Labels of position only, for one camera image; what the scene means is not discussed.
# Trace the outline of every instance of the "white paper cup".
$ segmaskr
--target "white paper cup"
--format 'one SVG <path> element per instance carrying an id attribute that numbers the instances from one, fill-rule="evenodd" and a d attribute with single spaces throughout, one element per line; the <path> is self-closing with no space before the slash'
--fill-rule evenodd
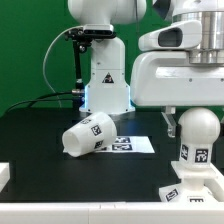
<path id="1" fill-rule="evenodd" d="M 113 120 L 105 113 L 93 113 L 62 136 L 64 152 L 78 157 L 112 145 L 117 137 Z"/>

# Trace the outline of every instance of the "green wall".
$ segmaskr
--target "green wall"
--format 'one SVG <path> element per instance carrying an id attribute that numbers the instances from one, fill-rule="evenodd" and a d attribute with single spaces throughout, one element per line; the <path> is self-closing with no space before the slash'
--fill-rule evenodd
<path id="1" fill-rule="evenodd" d="M 165 24 L 150 9 L 151 0 L 147 0 L 147 4 L 139 35 Z M 68 12 L 67 0 L 0 1 L 0 115 L 12 104 L 51 93 L 42 76 L 45 53 L 58 34 L 74 25 L 77 22 Z M 133 62 L 140 53 L 136 25 L 115 28 L 126 44 L 126 79 L 130 82 Z M 85 82 L 88 82 L 90 74 L 89 57 L 88 53 L 82 56 Z M 60 39 L 47 64 L 47 77 L 57 91 L 74 88 L 73 61 L 72 43 Z M 57 103 L 38 105 L 58 107 Z"/>

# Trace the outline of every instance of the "black table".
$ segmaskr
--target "black table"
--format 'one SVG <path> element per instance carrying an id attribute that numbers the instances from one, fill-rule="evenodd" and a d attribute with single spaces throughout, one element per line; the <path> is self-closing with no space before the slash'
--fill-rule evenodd
<path id="1" fill-rule="evenodd" d="M 11 173 L 0 202 L 156 202 L 160 187 L 179 183 L 170 162 L 180 139 L 167 136 L 160 112 L 116 121 L 119 136 L 148 136 L 153 154 L 64 154 L 62 134 L 81 119 L 72 109 L 16 109 L 0 119 L 0 161 Z M 212 162 L 222 171 L 223 151 L 220 138 Z"/>

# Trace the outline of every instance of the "black cable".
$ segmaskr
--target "black cable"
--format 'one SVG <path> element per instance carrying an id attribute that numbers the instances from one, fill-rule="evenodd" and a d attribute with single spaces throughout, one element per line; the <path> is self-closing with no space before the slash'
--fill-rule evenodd
<path id="1" fill-rule="evenodd" d="M 50 94 L 46 94 L 46 95 L 40 96 L 40 97 L 36 98 L 35 100 L 45 99 L 45 98 L 49 98 L 49 97 L 53 97 L 53 96 L 61 96 L 61 95 L 72 95 L 72 91 L 50 93 Z M 31 103 L 29 103 L 27 105 L 27 107 L 32 107 L 35 103 L 37 103 L 37 102 L 36 101 L 31 102 Z"/>
<path id="2" fill-rule="evenodd" d="M 73 101 L 74 98 L 71 98 L 71 99 L 61 99 L 62 101 Z M 16 103 L 14 105 L 12 105 L 11 107 L 9 107 L 5 113 L 8 113 L 9 111 L 11 111 L 13 108 L 19 106 L 19 105 L 22 105 L 22 104 L 26 104 L 26 103 L 32 103 L 32 102 L 55 102 L 55 101 L 58 101 L 58 99 L 53 99 L 53 100 L 44 100 L 44 99 L 38 99 L 38 100 L 27 100 L 27 101 L 22 101 L 22 102 L 19 102 L 19 103 Z"/>

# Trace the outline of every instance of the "white robot body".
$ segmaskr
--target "white robot body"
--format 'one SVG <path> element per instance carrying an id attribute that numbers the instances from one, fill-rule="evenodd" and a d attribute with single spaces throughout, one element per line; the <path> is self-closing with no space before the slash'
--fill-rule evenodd
<path id="1" fill-rule="evenodd" d="M 86 99 L 81 112 L 118 115 L 134 111 L 130 105 L 130 87 L 125 81 L 125 46 L 119 38 L 93 41 Z"/>
<path id="2" fill-rule="evenodd" d="M 224 1 L 154 1 L 171 26 L 143 35 L 132 70 L 131 99 L 139 106 L 223 105 Z"/>
<path id="3" fill-rule="evenodd" d="M 71 15 L 92 33 L 113 32 L 111 24 L 128 24 L 140 20 L 146 0 L 68 0 Z M 130 104 L 130 87 L 125 81 L 125 46 L 118 39 L 92 42 L 91 80 L 85 88 L 81 112 L 105 112 L 121 115 L 134 111 Z"/>

